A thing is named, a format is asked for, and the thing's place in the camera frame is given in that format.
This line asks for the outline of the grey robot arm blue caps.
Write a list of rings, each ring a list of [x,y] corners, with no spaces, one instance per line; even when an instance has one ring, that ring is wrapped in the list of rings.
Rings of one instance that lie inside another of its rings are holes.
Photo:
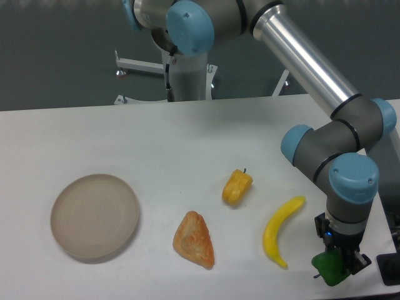
[[[123,1],[130,27],[149,29],[163,50],[169,102],[206,98],[206,61],[215,44],[244,33],[266,44],[330,122],[298,125],[282,139],[281,152],[327,197],[315,218],[327,252],[340,257],[341,274],[370,265],[361,254],[379,169],[365,149],[396,126],[394,108],[360,94],[290,20],[281,1]]]

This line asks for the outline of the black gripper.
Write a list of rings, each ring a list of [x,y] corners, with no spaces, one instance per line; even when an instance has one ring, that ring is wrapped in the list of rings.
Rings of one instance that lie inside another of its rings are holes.
[[[314,218],[316,234],[322,239],[325,253],[336,248],[342,251],[344,269],[355,275],[368,267],[372,262],[365,254],[361,254],[361,244],[366,230],[366,220],[357,223],[342,222],[328,211]]]

